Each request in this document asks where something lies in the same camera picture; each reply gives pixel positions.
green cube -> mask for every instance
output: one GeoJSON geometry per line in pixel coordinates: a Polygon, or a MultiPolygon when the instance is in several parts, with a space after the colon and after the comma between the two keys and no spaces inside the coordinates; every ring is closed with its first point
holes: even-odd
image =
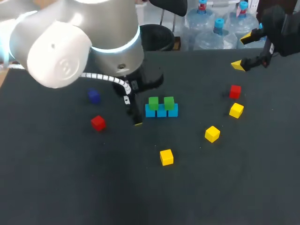
{"type": "Polygon", "coordinates": [[[174,110],[175,103],[174,103],[174,97],[165,97],[165,110],[174,110]]]}
{"type": "Polygon", "coordinates": [[[149,98],[149,109],[150,110],[158,110],[158,97],[150,97],[149,98]]]}

block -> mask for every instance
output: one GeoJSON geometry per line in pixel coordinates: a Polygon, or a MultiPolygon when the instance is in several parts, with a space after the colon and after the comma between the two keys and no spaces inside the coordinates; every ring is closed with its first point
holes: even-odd
{"type": "Polygon", "coordinates": [[[168,117],[178,117],[178,104],[174,105],[173,110],[168,111],[168,117]]]}
{"type": "Polygon", "coordinates": [[[155,110],[150,110],[149,104],[145,105],[145,112],[146,112],[146,117],[155,117],[156,111],[155,110]]]}
{"type": "Polygon", "coordinates": [[[205,132],[205,138],[211,143],[215,142],[220,137],[220,131],[214,126],[208,128],[205,132]]]}
{"type": "Polygon", "coordinates": [[[233,99],[238,99],[240,97],[240,92],[242,88],[240,86],[232,85],[230,89],[229,97],[233,99]]]}
{"type": "Polygon", "coordinates": [[[98,91],[96,91],[94,89],[89,89],[88,96],[89,96],[91,103],[93,103],[93,104],[100,103],[100,94],[98,93],[98,91]]]}
{"type": "Polygon", "coordinates": [[[158,110],[158,97],[149,98],[149,108],[150,110],[158,110]]]}
{"type": "Polygon", "coordinates": [[[234,103],[230,109],[229,115],[238,119],[242,115],[243,110],[244,110],[244,106],[234,103]]]}
{"type": "Polygon", "coordinates": [[[157,117],[167,117],[167,110],[165,109],[164,104],[158,105],[157,117]]]}
{"type": "Polygon", "coordinates": [[[160,154],[160,160],[161,160],[161,163],[163,166],[174,163],[174,157],[173,157],[171,149],[161,151],[159,154],[160,154]]]}
{"type": "Polygon", "coordinates": [[[101,116],[96,116],[91,120],[92,126],[96,131],[101,131],[106,128],[105,120],[101,116]]]}
{"type": "Polygon", "coordinates": [[[166,110],[174,110],[174,97],[165,97],[164,104],[166,110]]]}

yellow cube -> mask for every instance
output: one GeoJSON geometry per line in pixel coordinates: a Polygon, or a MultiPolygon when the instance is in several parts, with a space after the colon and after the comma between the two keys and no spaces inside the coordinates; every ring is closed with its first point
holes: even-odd
{"type": "Polygon", "coordinates": [[[220,137],[220,131],[214,126],[208,128],[205,132],[205,138],[211,143],[215,142],[220,137]]]}
{"type": "Polygon", "coordinates": [[[230,109],[229,115],[233,116],[234,118],[239,118],[243,113],[244,106],[234,103],[230,109]]]}
{"type": "Polygon", "coordinates": [[[171,149],[160,152],[160,160],[163,165],[170,165],[174,163],[174,158],[171,149]]]}

dark blue cube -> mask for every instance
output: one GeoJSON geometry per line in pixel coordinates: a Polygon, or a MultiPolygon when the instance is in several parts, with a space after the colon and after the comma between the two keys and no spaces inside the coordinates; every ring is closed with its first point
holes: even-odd
{"type": "Polygon", "coordinates": [[[93,104],[99,104],[100,103],[100,94],[98,91],[94,89],[89,89],[88,96],[90,99],[90,102],[93,104]]]}

red cube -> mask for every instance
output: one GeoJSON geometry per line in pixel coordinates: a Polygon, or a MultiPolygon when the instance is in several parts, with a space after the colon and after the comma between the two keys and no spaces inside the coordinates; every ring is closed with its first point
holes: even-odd
{"type": "Polygon", "coordinates": [[[233,99],[238,99],[240,97],[240,92],[242,88],[240,86],[232,85],[230,89],[229,97],[233,99]]]}
{"type": "Polygon", "coordinates": [[[101,131],[106,128],[105,120],[101,116],[96,116],[91,120],[92,126],[96,131],[101,131]]]}

